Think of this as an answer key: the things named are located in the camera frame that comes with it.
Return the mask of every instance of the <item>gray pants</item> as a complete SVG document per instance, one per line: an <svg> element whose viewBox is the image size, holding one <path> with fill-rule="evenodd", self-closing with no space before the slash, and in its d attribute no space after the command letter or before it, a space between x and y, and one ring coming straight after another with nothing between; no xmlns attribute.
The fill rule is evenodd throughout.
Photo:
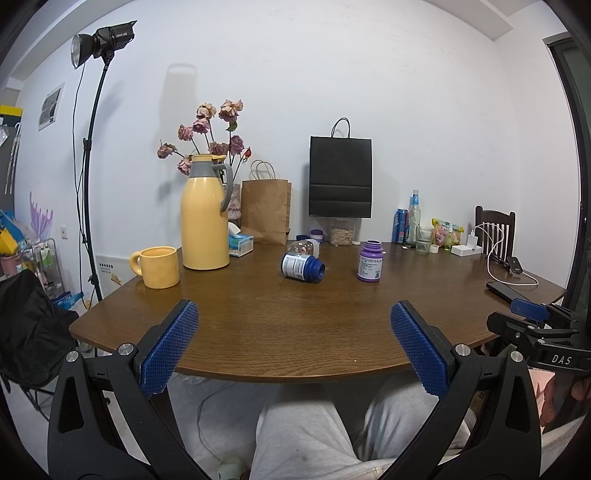
<svg viewBox="0 0 591 480"><path fill-rule="evenodd" d="M322 385L282 385L259 418L250 478L377 479L407 447L437 400L412 371L394 375L369 406L363 429L351 444ZM449 455L465 445L474 420L469 411Z"/></svg>

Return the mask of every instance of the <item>charging cable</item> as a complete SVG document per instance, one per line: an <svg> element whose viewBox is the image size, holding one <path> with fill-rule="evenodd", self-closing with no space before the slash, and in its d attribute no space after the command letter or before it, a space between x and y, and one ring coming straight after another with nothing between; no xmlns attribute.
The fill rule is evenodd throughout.
<svg viewBox="0 0 591 480"><path fill-rule="evenodd" d="M501 233L501 239L500 239L498 242L496 242L496 243L495 243L495 241L492 239L492 237L491 237L491 235L488 233L488 231L487 231L487 230L485 230L485 229L483 228L483 226L484 226L484 225L492 225L492 226L496 227L496 228L498 229L498 231L500 231L500 233ZM516 286L516 287L537 287L538 285L540 285L540 282L538 282L538 279L537 279L537 278L534 278L534 277L532 277L531 275L529 275L529 274L527 274L527 273L525 273L525 272L523 272L523 275L525 275L526 277L529 277L529 278L531 278L533 281L535 281L535 283L510 283L510 282L507 282L507 281L504 281L504 280L499 280L498 278L496 278L496 277L495 277L495 276L494 276L494 275L491 273L491 255L492 255L492 253L494 252L494 253L495 253L495 255L497 255L497 257L500 257L500 255L499 255L498 253L496 253L496 246L497 246L497 245L500 245L501 243L503 243L503 240L505 239L505 232L504 232L504 231L503 231L503 229L502 229L500 226L498 226L497 224L495 224L495 223L489 223L489 222L486 222L486 223L481 223L480 225L476 225L476 226L475 226L475 227L472 229L472 233L470 233L470 235L474 235L474 236L475 236L475 235L476 235L476 234L475 234L475 232L476 232L476 229L477 229L477 228L479 228L479 229L480 229L480 230L482 230L484 233L486 233L486 236L487 236L488 238L490 238L490 239L491 239L491 243L492 243L492 244L494 244L494 245L492 246L492 248L491 248L491 251L489 251L489 252L488 252L488 255L487 255L487 257L486 257L486 269L488 270L488 274L489 274L489 275L490 275L492 278L494 278L494 279L495 279L497 282L504 283L505 285L512 285L512 286Z"/></svg>

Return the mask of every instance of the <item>light stand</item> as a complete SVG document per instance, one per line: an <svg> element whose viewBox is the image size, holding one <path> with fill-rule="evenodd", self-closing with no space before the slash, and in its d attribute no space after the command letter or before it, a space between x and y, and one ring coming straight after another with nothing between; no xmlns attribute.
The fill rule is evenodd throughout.
<svg viewBox="0 0 591 480"><path fill-rule="evenodd" d="M99 276L96 272L95 256L92 249L92 236L90 235L90 208L89 208L89 178L90 178L90 151L92 149L92 132L95 128L96 110L99 106L100 92L103 89L105 76L111 60L115 57L115 50L124 48L134 39L133 26L136 21L126 24L115 25L114 27L99 28L94 35L78 34L72 38L72 65L78 68L92 55L94 58L101 57L105 62L103 73L100 77L99 87L96 91L95 104L90 116L90 125L88 127L88 137L84 139L84 183L83 183L83 210L85 235L82 241L86 243L88 250L88 260L90 263L89 281L95 289L97 301L103 299L100 291Z"/></svg>

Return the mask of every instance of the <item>white box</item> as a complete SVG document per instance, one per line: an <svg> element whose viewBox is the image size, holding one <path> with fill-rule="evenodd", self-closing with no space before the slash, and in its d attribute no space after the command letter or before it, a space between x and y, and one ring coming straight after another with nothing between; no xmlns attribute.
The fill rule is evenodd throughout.
<svg viewBox="0 0 591 480"><path fill-rule="evenodd" d="M476 249L471 249L466 245L454 245L452 247L452 253L459 257L467 257L468 255L478 255L482 253L482 247L476 246Z"/></svg>

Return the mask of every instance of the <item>power cord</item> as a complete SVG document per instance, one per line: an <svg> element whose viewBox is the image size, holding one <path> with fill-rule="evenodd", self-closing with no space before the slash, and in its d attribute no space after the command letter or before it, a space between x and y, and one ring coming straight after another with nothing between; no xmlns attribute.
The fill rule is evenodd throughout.
<svg viewBox="0 0 591 480"><path fill-rule="evenodd" d="M489 234L489 232L483 228L484 225L492 225L494 227L496 227L498 229L498 231L500 231L501 233L501 239L495 243L495 241L492 239L491 235ZM479 228L480 230L482 230L484 233L486 233L486 236L488 236L489 239L491 239L491 243L493 244L491 250L488 252L488 255L486 257L486 269L488 270L488 274L494 278L497 282L500 283L504 283L505 285L512 285L512 286L516 286L516 287L537 287L538 285L540 285L540 282L538 281L537 278L532 277L531 275L529 275L528 273L523 272L523 275L525 275L526 277L531 278L533 281L535 281L535 283L510 283L504 280L499 280L498 278L496 278L492 273L491 273L491 255L494 252L495 255L497 255L497 257L499 256L498 253L496 252L496 247L497 245L500 245L501 243L503 243L503 240L505 239L505 232L503 231L503 229L498 226L495 223L489 223L489 222L485 222L485 223L481 223L480 225L476 225L473 229L472 232L470 233L471 235L475 235L476 229Z"/></svg>
<svg viewBox="0 0 591 480"><path fill-rule="evenodd" d="M205 397L201 401L201 403L199 404L199 406L197 408L197 435L199 437L199 441L201 442L201 445L203 445L203 447L217 459L218 462L221 461L221 458L215 454L215 452L211 448L211 445L209 445L208 442L205 440L205 437L204 437L203 433L201 432L201 427L199 426L199 422L201 421L201 413L203 411L203 406L205 405L205 402L207 400L209 400L211 397L213 397L214 395L217 395L218 393L221 393L224 390L227 390L228 388L233 387L234 385L236 385L236 382L232 382L229 385L224 385L224 386L218 388L215 392L210 393L207 397Z"/></svg>

